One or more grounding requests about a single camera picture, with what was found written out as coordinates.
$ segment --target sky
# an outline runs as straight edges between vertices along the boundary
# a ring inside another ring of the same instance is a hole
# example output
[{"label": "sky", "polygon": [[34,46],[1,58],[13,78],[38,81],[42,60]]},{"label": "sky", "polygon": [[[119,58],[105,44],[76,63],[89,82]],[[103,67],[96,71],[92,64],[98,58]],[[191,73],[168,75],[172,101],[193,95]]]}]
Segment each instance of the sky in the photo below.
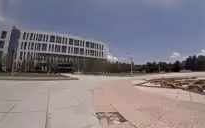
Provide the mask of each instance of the sky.
[{"label": "sky", "polygon": [[120,61],[205,55],[205,0],[0,0],[9,25],[102,41]]}]

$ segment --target paving slab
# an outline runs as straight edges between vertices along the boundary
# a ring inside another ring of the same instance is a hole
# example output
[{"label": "paving slab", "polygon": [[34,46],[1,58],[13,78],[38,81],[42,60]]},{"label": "paving slab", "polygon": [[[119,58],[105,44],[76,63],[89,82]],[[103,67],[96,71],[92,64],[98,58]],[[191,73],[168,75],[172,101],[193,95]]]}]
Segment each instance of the paving slab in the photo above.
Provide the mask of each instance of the paving slab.
[{"label": "paving slab", "polygon": [[51,128],[101,128],[97,117],[84,107],[54,110],[49,115]]},{"label": "paving slab", "polygon": [[47,110],[48,94],[32,94],[18,103],[11,112],[36,112]]},{"label": "paving slab", "polygon": [[46,113],[8,113],[0,121],[0,128],[45,128]]}]

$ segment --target white building facade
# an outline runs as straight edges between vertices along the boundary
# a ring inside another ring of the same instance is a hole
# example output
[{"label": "white building facade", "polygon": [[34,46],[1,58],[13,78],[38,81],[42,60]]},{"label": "white building facade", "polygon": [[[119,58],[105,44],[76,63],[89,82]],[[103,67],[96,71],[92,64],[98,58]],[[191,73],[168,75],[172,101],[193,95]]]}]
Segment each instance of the white building facade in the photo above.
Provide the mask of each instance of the white building facade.
[{"label": "white building facade", "polygon": [[0,33],[0,51],[7,60],[22,62],[35,60],[41,63],[57,60],[59,63],[73,63],[76,59],[107,60],[107,46],[99,41],[81,37],[11,28]]}]

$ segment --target cloud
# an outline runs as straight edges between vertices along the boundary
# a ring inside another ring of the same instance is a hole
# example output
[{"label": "cloud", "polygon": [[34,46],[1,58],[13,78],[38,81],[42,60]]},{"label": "cloud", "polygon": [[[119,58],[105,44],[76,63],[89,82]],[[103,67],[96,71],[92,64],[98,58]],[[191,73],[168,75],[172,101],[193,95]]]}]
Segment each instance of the cloud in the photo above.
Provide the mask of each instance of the cloud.
[{"label": "cloud", "polygon": [[110,53],[108,54],[107,59],[110,62],[117,62],[118,61],[118,58],[113,56],[113,55],[111,55]]},{"label": "cloud", "polygon": [[196,54],[197,56],[205,56],[205,49],[202,49],[199,53]]},{"label": "cloud", "polygon": [[180,53],[178,53],[178,52],[173,52],[173,53],[170,55],[170,58],[172,58],[172,59],[179,58],[179,57],[181,57],[181,55],[180,55]]}]

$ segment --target paved walkway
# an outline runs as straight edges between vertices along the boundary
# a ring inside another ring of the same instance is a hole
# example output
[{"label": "paved walkway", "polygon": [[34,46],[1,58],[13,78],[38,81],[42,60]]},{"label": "paved walkway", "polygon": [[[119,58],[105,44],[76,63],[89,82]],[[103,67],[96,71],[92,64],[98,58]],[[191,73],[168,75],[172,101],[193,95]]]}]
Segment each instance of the paved walkway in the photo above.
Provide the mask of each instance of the paved walkway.
[{"label": "paved walkway", "polygon": [[97,81],[0,81],[0,128],[101,128]]},{"label": "paved walkway", "polygon": [[102,84],[94,91],[96,112],[118,111],[137,128],[205,128],[205,104],[141,91],[131,81]]}]

